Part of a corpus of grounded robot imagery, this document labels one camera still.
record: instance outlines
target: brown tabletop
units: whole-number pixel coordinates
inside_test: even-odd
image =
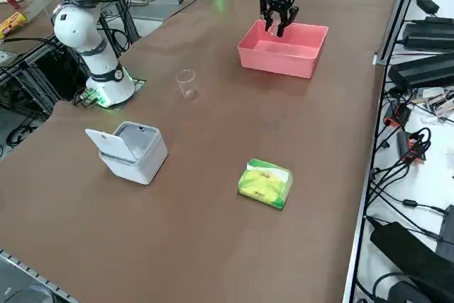
[[[122,111],[57,104],[0,164],[0,246],[81,302],[339,302],[380,93],[372,56],[393,0],[297,0],[329,27],[312,80],[246,70],[258,0],[200,0],[122,58]],[[177,97],[194,69],[200,97]],[[85,128],[156,126],[149,186],[113,175]],[[237,195],[247,161],[293,172],[278,211]]]

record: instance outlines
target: pink plastic bin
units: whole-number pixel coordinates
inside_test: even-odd
[[[293,23],[279,38],[265,31],[258,20],[240,44],[241,65],[277,74],[312,78],[328,28]]]

